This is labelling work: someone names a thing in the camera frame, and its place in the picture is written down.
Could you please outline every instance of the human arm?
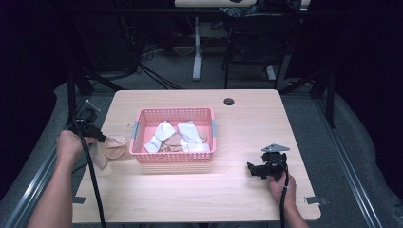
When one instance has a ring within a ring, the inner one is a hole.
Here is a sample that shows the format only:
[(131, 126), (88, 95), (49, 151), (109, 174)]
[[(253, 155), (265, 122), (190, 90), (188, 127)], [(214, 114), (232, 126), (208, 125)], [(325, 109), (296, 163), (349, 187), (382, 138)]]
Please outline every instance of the human arm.
[[(280, 204), (282, 190), (285, 183), (285, 172), (282, 174), (278, 181), (275, 181), (273, 177), (269, 177), (269, 188), (275, 201)], [(293, 228), (305, 228), (309, 227), (306, 221), (300, 214), (296, 205), (296, 190), (297, 184), (293, 176), (289, 175), (288, 189), (285, 194), (284, 199), (284, 215), (285, 219), (288, 221)]]
[[(85, 139), (86, 143), (96, 143), (94, 138)], [(78, 136), (68, 130), (60, 133), (53, 174), (30, 217), (29, 227), (71, 227), (71, 172), (82, 152), (83, 146)]]

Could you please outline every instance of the dark background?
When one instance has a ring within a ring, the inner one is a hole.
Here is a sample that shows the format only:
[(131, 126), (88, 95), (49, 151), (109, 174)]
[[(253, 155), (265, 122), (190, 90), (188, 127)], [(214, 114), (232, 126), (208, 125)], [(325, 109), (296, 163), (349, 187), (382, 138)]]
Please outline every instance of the dark background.
[[(132, 7), (172, 7), (172, 1), (132, 3)], [(126, 42), (122, 18), (70, 18), (43, 13), (44, 6), (64, 6), (57, 1), (16, 0), (0, 4), (1, 108), (5, 118), (1, 136), (5, 146), (0, 160), (3, 198), (48, 123), (56, 99), (53, 89), (67, 80), (71, 68), (128, 70), (136, 68), (137, 60)], [(67, 4), (84, 9), (117, 6), (109, 0)], [(306, 77), (328, 67), (337, 57), (340, 64), (334, 71), (336, 92), (365, 125), (374, 142), (377, 165), (391, 189), (403, 199), (399, 181), (403, 176), (402, 3), (312, 0), (310, 10), (355, 10), (365, 14), (344, 19), (306, 19), (287, 77)], [(142, 23), (146, 24), (143, 32), (152, 40), (171, 48), (169, 27), (180, 23), (178, 18), (149, 17)]]

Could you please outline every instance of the cloth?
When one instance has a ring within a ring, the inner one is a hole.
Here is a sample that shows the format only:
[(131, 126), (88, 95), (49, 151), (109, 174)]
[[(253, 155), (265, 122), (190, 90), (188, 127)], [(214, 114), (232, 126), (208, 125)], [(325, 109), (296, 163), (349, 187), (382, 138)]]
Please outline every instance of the cloth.
[(205, 142), (207, 135), (200, 132), (193, 121), (178, 123), (179, 132), (168, 122), (160, 123), (144, 148), (149, 153), (157, 152), (205, 152), (210, 147)]
[(92, 162), (101, 170), (104, 169), (109, 160), (119, 159), (126, 150), (126, 139), (123, 136), (107, 136), (104, 142), (97, 142), (92, 145), (89, 155)]

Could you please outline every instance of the wooden table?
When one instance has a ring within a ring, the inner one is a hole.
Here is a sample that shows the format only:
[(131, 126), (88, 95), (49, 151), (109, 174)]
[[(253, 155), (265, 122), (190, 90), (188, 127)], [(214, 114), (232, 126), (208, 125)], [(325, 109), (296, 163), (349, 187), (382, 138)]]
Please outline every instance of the wooden table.
[[(242, 0), (238, 3), (230, 0), (175, 0), (177, 8), (247, 8), (256, 3), (256, 0)], [(301, 8), (306, 10), (311, 0), (302, 0)], [(200, 23), (199, 17), (195, 17), (195, 63), (193, 65), (193, 80), (201, 79), (202, 51), (200, 43)]]
[[(175, 0), (176, 7), (249, 7), (256, 3), (256, 0), (242, 0), (239, 3), (230, 0)], [(307, 8), (311, 0), (302, 0), (301, 5)]]
[[(233, 105), (224, 104), (231, 98)], [(305, 219), (320, 217), (303, 160), (283, 104), (275, 90), (139, 90), (116, 93), (102, 128), (127, 138), (142, 108), (211, 107), (217, 149), (210, 163), (144, 165), (126, 152), (96, 175), (106, 222), (214, 222), (279, 220), (267, 180), (251, 177), (247, 162), (262, 164), (260, 151), (277, 143), (289, 147), (290, 173), (297, 180), (297, 206)], [(99, 222), (89, 171), (73, 204), (73, 222)]]

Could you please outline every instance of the table leg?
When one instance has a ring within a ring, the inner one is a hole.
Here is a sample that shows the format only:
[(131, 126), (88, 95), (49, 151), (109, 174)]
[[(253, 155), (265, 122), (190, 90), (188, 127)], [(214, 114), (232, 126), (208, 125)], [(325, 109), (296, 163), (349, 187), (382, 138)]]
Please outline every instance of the table leg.
[(199, 17), (195, 18), (195, 64), (193, 66), (193, 80), (198, 81), (201, 79), (202, 67), (202, 51), (201, 51), (201, 37), (199, 34)]

